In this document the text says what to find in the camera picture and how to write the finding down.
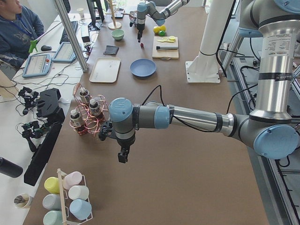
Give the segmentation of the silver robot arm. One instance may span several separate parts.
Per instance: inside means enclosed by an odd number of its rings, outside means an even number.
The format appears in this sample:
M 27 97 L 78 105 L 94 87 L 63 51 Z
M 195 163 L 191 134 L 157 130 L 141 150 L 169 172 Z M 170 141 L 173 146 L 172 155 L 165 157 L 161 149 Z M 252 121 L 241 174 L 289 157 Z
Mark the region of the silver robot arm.
M 287 112 L 293 78 L 296 36 L 300 30 L 297 0 L 244 0 L 240 29 L 261 33 L 262 54 L 255 109 L 249 115 L 219 114 L 145 100 L 132 104 L 117 98 L 109 104 L 110 119 L 103 124 L 100 140 L 115 139 L 121 147 L 118 160 L 128 160 L 135 133 L 141 128 L 164 129 L 181 123 L 206 133 L 222 133 L 252 148 L 257 154 L 281 159 L 300 145 L 300 136 Z
M 135 24 L 138 30 L 137 33 L 137 41 L 141 42 L 141 38 L 143 36 L 143 31 L 145 29 L 146 16 L 149 16 L 154 20 L 154 22 L 161 26 L 165 23 L 165 20 L 175 14 L 177 10 L 188 4 L 189 0 L 175 0 L 172 1 L 169 5 L 165 6 L 161 11 L 158 10 L 155 2 L 147 1 L 141 2 L 137 5 L 137 13 Z

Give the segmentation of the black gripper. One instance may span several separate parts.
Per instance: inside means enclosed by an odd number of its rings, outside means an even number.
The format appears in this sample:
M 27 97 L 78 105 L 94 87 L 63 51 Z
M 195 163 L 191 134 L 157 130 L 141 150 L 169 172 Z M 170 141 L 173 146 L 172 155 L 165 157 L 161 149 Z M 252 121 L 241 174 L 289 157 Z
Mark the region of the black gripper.
M 133 19 L 130 20 L 129 26 L 132 27 L 133 25 L 135 25 L 138 29 L 138 35 L 137 35 L 138 43 L 141 42 L 141 38 L 143 36 L 143 31 L 145 29 L 145 21 L 146 21 L 145 17 L 143 18 L 134 17 Z
M 131 129 L 127 133 L 118 133 L 111 121 L 105 121 L 100 129 L 98 137 L 101 141 L 104 141 L 107 137 L 115 139 L 120 145 L 121 150 L 118 153 L 118 161 L 120 163 L 126 163 L 128 161 L 130 146 L 135 142 L 135 129 Z

